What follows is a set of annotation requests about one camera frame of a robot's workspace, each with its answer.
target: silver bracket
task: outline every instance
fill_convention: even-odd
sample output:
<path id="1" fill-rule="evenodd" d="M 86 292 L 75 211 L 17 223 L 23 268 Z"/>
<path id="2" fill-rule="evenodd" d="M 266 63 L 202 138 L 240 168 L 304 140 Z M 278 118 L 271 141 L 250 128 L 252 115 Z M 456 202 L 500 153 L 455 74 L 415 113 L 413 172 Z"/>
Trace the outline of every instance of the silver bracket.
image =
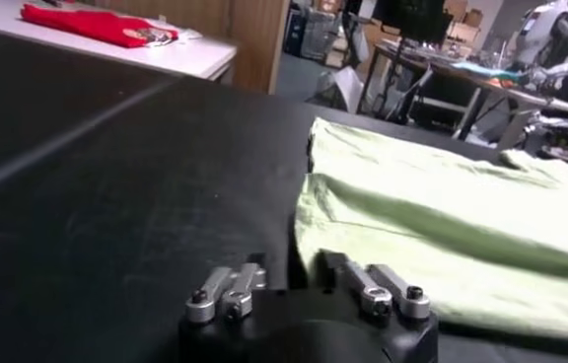
<path id="1" fill-rule="evenodd" d="M 379 286 L 358 263 L 345 262 L 344 273 L 348 285 L 360 294 L 363 312 L 375 317 L 391 312 L 390 291 Z"/>
<path id="2" fill-rule="evenodd" d="M 251 288 L 259 285 L 264 278 L 264 270 L 256 263 L 245 263 L 232 287 L 223 294 L 221 307 L 223 314 L 231 321 L 240 321 L 252 310 Z"/>
<path id="3" fill-rule="evenodd" d="M 232 269 L 217 267 L 205 284 L 194 291 L 185 303 L 187 320 L 195 324 L 207 324 L 216 316 L 216 302 L 233 280 Z"/>
<path id="4" fill-rule="evenodd" d="M 412 319 L 424 320 L 431 315 L 431 302 L 424 291 L 417 286 L 408 285 L 391 268 L 384 264 L 371 264 L 370 276 L 381 286 L 388 288 L 400 312 Z"/>

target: green towel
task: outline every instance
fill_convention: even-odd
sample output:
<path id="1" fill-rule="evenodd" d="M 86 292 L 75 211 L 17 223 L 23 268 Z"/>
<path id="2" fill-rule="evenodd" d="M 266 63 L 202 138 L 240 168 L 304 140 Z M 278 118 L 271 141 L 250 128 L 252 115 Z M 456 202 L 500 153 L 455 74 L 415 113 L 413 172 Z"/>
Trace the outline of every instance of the green towel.
<path id="1" fill-rule="evenodd" d="M 568 337 L 568 166 L 522 152 L 516 169 L 317 119 L 296 237 L 386 263 L 442 320 Z"/>
<path id="2" fill-rule="evenodd" d="M 510 72 L 503 69 L 486 68 L 472 62 L 458 62 L 451 64 L 451 66 L 487 78 L 498 78 L 501 80 L 518 82 L 519 78 L 521 77 L 521 74 L 517 72 Z"/>

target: black monitor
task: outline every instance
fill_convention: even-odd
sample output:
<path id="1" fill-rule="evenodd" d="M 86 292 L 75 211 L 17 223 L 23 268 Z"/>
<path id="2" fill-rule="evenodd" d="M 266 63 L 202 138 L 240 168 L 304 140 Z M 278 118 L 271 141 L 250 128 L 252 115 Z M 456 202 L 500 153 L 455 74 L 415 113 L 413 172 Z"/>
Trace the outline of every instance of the black monitor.
<path id="1" fill-rule="evenodd" d="M 436 43 L 444 41 L 449 17 L 444 0 L 378 0 L 373 16 L 384 26 L 400 29 L 403 37 Z"/>

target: red cloth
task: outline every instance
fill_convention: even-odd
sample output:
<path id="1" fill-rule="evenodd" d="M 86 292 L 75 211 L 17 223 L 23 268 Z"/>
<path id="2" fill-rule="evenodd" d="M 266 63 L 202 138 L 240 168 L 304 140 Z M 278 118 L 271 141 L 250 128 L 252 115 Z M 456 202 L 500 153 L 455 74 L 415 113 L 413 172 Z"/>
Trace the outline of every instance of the red cloth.
<path id="1" fill-rule="evenodd" d="M 127 48 L 144 46 L 149 42 L 145 36 L 140 35 L 139 32 L 141 31 L 159 30 L 168 32 L 172 39 L 178 37 L 176 31 L 156 28 L 142 19 L 118 17 L 109 12 L 82 10 L 68 12 L 41 9 L 34 5 L 25 4 L 21 10 L 21 17 L 26 22 L 92 37 Z"/>

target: black tabletop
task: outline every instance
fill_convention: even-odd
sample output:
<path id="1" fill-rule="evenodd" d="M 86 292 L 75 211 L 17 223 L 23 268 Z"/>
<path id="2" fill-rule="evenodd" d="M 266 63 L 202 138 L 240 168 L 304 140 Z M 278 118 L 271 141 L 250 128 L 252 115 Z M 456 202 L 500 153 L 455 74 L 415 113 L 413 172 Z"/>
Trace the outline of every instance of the black tabletop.
<path id="1" fill-rule="evenodd" d="M 317 116 L 495 157 L 419 130 L 0 36 L 0 56 L 10 49 L 32 68 L 0 69 L 2 87 L 15 80 L 0 97 L 0 171 L 28 150 L 49 152 L 0 182 L 0 362 L 176 361 L 182 304 L 211 268 L 266 253 L 271 286 L 285 287 Z M 77 133 L 95 118 L 102 122 Z M 448 362 L 517 354 L 451 336 L 440 349 Z"/>

